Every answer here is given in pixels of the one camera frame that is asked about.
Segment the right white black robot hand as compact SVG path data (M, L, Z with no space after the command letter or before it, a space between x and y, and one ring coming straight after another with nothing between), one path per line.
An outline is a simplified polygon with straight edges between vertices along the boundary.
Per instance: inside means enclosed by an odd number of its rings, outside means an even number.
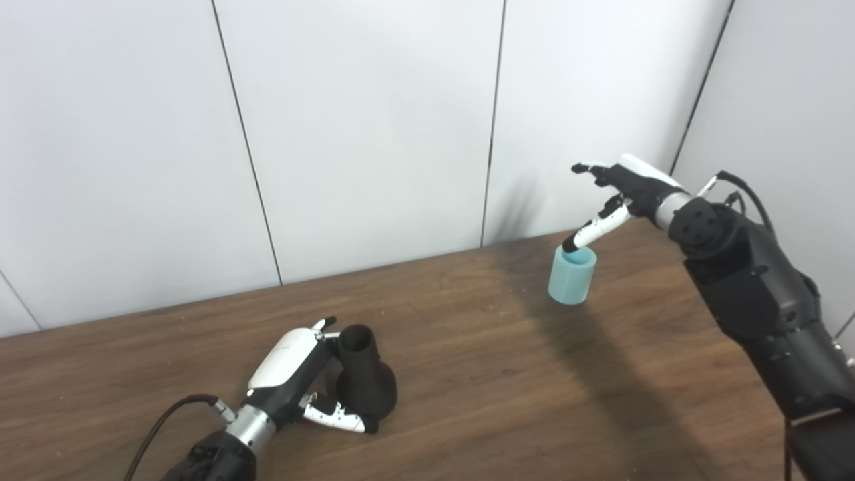
M645 217L657 228L668 230L676 212L693 200L693 195L668 174L631 154L623 154L611 166L578 162L572 171L592 174L597 186L617 189L617 194L564 240L562 249L566 253L589 246L636 217Z

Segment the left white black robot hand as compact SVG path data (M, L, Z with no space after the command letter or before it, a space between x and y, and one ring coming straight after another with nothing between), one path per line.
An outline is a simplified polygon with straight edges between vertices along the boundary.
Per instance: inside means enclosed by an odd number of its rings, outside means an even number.
M256 369L236 420L281 430L304 418L338 430L375 434L379 423L329 396L311 392L314 381L338 354L339 333L327 333L336 317L284 334Z

